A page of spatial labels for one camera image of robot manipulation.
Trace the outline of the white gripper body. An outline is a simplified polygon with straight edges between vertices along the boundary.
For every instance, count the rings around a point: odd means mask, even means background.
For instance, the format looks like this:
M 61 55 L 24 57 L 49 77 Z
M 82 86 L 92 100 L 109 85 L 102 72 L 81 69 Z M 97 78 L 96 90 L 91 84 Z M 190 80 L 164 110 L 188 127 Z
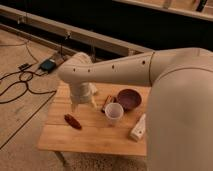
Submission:
M 69 86 L 70 98 L 74 103 L 89 103 L 92 99 L 92 89 L 89 83 L 73 84 Z

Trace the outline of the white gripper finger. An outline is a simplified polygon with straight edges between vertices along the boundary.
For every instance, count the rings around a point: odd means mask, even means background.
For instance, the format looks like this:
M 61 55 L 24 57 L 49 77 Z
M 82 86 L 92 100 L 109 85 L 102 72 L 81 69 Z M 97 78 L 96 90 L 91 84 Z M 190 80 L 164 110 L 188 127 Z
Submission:
M 93 96 L 89 100 L 89 105 L 92 106 L 95 109 L 97 108 L 97 103 L 96 103 L 95 98 Z
M 78 106 L 79 106 L 78 103 L 72 103 L 71 104 L 71 111 L 72 111 L 72 113 L 75 113 L 78 110 Z

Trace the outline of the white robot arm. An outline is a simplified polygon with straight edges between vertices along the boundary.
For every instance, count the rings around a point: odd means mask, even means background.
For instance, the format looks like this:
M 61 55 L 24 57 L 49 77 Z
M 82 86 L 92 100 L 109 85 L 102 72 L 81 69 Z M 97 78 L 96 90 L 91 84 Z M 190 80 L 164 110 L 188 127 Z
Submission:
M 77 104 L 91 99 L 91 82 L 149 87 L 148 171 L 213 171 L 213 52 L 180 48 L 98 63 L 80 52 L 58 74 Z

